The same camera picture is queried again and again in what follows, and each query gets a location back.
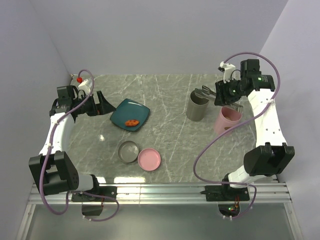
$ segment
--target teal plate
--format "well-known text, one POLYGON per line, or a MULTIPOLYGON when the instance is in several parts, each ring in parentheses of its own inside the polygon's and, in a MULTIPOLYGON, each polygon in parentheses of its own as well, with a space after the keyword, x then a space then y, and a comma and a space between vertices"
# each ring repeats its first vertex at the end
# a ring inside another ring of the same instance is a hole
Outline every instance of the teal plate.
POLYGON ((136 132, 146 122, 149 113, 150 109, 144 106, 143 104, 126 98, 119 104, 119 106, 113 112, 113 114, 110 117, 110 120, 113 124, 115 124, 121 129, 124 129, 129 132, 136 132), (139 124, 137 126, 125 125, 126 121, 133 119, 139 121, 139 124))

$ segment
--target gray cup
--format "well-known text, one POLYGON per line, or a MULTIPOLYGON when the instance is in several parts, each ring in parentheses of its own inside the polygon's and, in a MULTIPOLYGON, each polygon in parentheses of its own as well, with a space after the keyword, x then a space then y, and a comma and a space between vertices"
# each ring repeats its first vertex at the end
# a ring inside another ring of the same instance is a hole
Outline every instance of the gray cup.
POLYGON ((187 118, 194 122, 202 120, 205 117, 208 104, 208 99, 197 97, 195 91, 192 91, 186 109, 187 118))

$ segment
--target marble table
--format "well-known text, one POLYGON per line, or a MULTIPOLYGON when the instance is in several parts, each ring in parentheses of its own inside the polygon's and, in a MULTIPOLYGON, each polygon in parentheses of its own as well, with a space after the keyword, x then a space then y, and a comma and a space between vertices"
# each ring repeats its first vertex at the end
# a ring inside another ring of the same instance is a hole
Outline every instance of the marble table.
MULTIPOLYGON (((127 132, 109 120, 111 114, 80 115, 70 137, 68 155, 81 174, 94 174, 107 183, 198 182, 193 164, 199 152, 216 137, 213 124, 220 107, 210 102, 203 120, 186 117, 190 93, 206 85, 215 89, 221 75, 100 75, 95 76, 95 91, 101 90, 115 107, 123 99, 147 106, 150 116, 136 133, 127 132), (118 148, 124 141, 136 142, 140 150, 154 148, 161 155, 160 167, 144 171, 137 162, 124 164, 118 148)), ((248 100, 243 97, 242 121, 252 117, 248 100)), ((212 145, 202 156, 197 172, 209 180, 221 180, 243 164, 246 152, 255 147, 254 122, 233 131, 212 145)))

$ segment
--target white wall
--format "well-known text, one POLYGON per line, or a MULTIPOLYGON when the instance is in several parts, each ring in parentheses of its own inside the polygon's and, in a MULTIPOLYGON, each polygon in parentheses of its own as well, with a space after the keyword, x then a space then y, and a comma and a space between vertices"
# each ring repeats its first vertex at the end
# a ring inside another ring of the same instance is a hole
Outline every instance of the white wall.
POLYGON ((30 157, 50 126, 56 87, 70 75, 29 1, 0 1, 0 239, 17 234, 33 183, 30 157))
POLYGON ((318 0, 289 0, 261 51, 282 77, 277 110, 295 157, 280 177, 287 182, 307 240, 320 234, 319 9, 318 0))
POLYGON ((288 0, 31 0, 68 71, 216 73, 260 52, 288 0))

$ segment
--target pink cup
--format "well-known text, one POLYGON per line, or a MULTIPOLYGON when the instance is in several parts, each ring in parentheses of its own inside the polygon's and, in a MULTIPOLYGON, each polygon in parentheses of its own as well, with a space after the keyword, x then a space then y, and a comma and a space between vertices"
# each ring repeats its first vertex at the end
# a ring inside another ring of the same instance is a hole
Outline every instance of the pink cup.
POLYGON ((219 116, 215 120, 213 129, 218 135, 220 135, 227 129, 239 123, 241 118, 242 113, 227 106, 223 106, 219 112, 219 116))

